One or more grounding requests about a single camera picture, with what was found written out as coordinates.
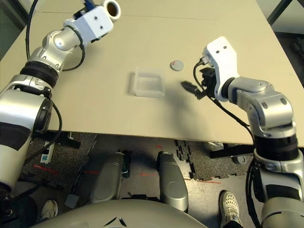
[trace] transparent box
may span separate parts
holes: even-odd
[[[155,98],[165,96],[163,71],[158,68],[137,67],[133,90],[136,96]]]

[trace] black floor mat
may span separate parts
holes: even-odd
[[[87,161],[87,155],[94,145],[96,134],[72,133],[72,137],[81,142],[79,149],[56,144],[51,163],[40,163],[41,155],[37,156],[23,167],[22,173],[33,175],[35,179],[44,178],[51,185],[59,185],[69,191],[78,177],[80,168]],[[44,142],[36,138],[28,148],[27,157],[42,148]]]
[[[228,175],[245,175],[248,166],[253,158],[246,156],[247,163],[244,165],[235,164],[232,158],[211,159],[209,153],[216,153],[220,150],[216,144],[208,142],[175,141],[177,156],[180,160],[187,160],[190,163],[193,178],[209,181],[212,177],[227,178]]]

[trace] white table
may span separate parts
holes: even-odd
[[[203,48],[225,36],[238,56],[241,76],[271,82],[291,101],[299,145],[304,146],[304,90],[283,49],[254,0],[121,0],[122,17],[114,30],[89,45],[83,65],[63,72],[53,100],[61,111],[63,130],[138,135],[198,141],[252,143],[247,131],[210,100],[197,100],[180,85],[194,82],[192,70]],[[31,52],[51,30],[82,8],[80,1],[47,1],[33,18]],[[23,31],[0,63],[0,89],[26,62]],[[174,72],[175,59],[185,68]],[[69,62],[77,64],[79,56]],[[163,69],[166,96],[136,97],[137,66]],[[223,104],[247,122],[237,106]],[[49,126],[58,128],[54,113]]]

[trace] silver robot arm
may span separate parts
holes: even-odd
[[[293,110],[287,97],[272,84],[240,77],[237,55],[224,37],[204,49],[203,64],[216,71],[215,97],[246,111],[254,136],[253,184],[265,202],[262,226],[302,227],[304,224],[304,160],[297,148]]]
[[[66,57],[75,47],[85,47],[109,33],[121,15],[115,0],[102,6],[86,0],[85,8],[64,22],[61,31],[43,39],[19,75],[0,93],[0,196],[14,188],[21,173],[34,132],[48,128],[53,103],[52,91]]]

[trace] white sneaker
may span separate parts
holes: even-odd
[[[239,219],[239,207],[238,202],[234,194],[230,191],[222,191],[219,198],[219,209],[222,214],[222,222],[220,227],[223,228],[224,225],[230,221],[236,221],[238,224],[242,225]]]
[[[41,221],[52,219],[56,217],[58,214],[58,204],[55,200],[49,199],[44,204],[42,211],[41,211]]]

